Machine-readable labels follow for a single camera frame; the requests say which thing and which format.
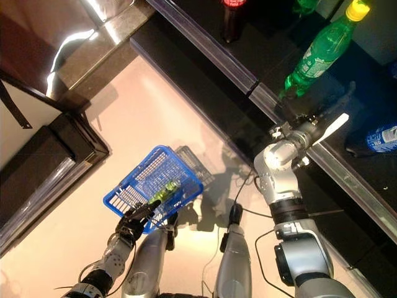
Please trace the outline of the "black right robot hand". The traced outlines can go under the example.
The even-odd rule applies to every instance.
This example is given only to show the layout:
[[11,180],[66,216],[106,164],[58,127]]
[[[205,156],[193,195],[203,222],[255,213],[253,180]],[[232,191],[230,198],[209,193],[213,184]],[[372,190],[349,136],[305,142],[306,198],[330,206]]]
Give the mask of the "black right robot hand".
[[275,106],[276,113],[295,126],[315,114],[317,102],[313,96],[299,97],[295,89],[281,90]]

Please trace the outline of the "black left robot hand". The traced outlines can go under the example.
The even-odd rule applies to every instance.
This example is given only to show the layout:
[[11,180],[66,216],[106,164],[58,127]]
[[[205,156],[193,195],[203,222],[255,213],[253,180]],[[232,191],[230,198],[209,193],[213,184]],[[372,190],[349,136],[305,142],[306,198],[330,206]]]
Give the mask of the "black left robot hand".
[[160,200],[152,203],[138,203],[128,210],[115,228],[115,233],[132,248],[143,233],[146,223],[154,217]]

